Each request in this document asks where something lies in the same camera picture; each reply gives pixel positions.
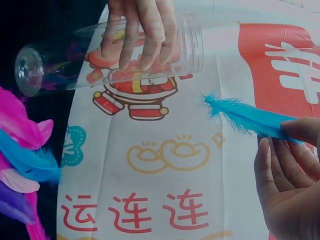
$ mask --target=pink feather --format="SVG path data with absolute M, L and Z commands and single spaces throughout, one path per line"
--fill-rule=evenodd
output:
M 30 240 L 50 240 L 50 238 L 46 236 L 45 230 L 44 230 L 43 226 L 41 225 L 40 219 L 38 217 L 37 192 L 35 191 L 32 193 L 26 193 L 24 196 L 31 203 L 33 210 L 34 210 L 34 215 L 36 216 L 35 224 L 33 224 L 33 225 L 26 224 L 26 229 L 29 233 Z
M 38 191 L 40 184 L 31 179 L 25 178 L 14 168 L 0 171 L 0 180 L 15 192 L 28 194 Z
M 21 147 L 30 150 L 40 149 L 48 141 L 54 125 L 52 120 L 40 123 L 29 120 L 24 104 L 12 92 L 1 87 L 0 119 L 0 129 Z
M 6 157 L 0 152 L 0 172 L 2 170 L 11 169 L 11 168 L 12 168 L 11 163 L 8 162 Z

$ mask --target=colorful feathers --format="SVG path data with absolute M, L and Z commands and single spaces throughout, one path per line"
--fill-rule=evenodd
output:
M 36 222 L 33 208 L 25 196 L 10 189 L 2 181 L 0 181 L 0 212 L 24 224 Z
M 234 130 L 243 134 L 257 133 L 260 137 L 273 137 L 293 142 L 299 142 L 288 137 L 280 128 L 285 121 L 295 118 L 264 111 L 241 103 L 235 98 L 219 99 L 214 94 L 204 97 L 204 102 L 210 108 L 211 118 L 224 115 Z
M 24 103 L 0 87 L 0 213 L 25 223 L 31 240 L 49 239 L 38 217 L 37 191 L 38 182 L 60 179 L 54 156 L 40 149 L 53 125 L 30 120 Z
M 51 153 L 45 150 L 35 153 L 20 147 L 2 129 L 0 129 L 0 152 L 22 176 L 37 182 L 59 182 L 61 171 Z
M 37 192 L 27 193 L 25 194 L 25 198 L 31 203 L 33 208 L 33 213 L 35 215 L 35 223 L 34 224 L 27 224 L 26 229 L 29 233 L 30 240 L 49 240 L 46 237 L 46 233 L 44 228 L 41 225 L 40 219 L 37 213 Z

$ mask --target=printed tablecloth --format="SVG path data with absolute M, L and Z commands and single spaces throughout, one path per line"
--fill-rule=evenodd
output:
M 268 111 L 320 117 L 320 19 L 279 1 L 175 3 L 177 12 L 200 18 L 203 71 L 76 90 L 59 240 L 272 238 L 255 187 L 257 140 L 208 119 L 201 94 L 215 90 Z M 107 16 L 106 8 L 100 21 Z M 99 51 L 101 34 L 88 56 Z M 108 68 L 97 63 L 83 63 L 80 83 L 116 76 L 112 59 Z

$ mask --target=clear plastic jar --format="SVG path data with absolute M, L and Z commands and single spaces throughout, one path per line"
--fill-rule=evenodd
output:
M 155 42 L 139 22 L 105 22 L 22 48 L 15 62 L 21 92 L 36 96 L 115 82 L 185 76 L 203 67 L 203 39 L 194 14 L 162 20 Z

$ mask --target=hand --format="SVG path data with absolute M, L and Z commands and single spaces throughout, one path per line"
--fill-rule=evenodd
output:
M 139 36 L 139 21 L 145 33 L 140 60 L 142 70 L 150 68 L 157 55 L 161 64 L 170 60 L 177 35 L 173 0 L 109 0 L 108 7 L 108 25 L 101 42 L 103 57 L 108 55 L 124 16 L 126 27 L 119 59 L 121 70 L 130 63 Z
M 285 122 L 281 128 L 320 151 L 320 119 L 305 117 Z M 273 236 L 320 239 L 320 164 L 310 149 L 304 143 L 263 138 L 254 172 L 264 219 Z

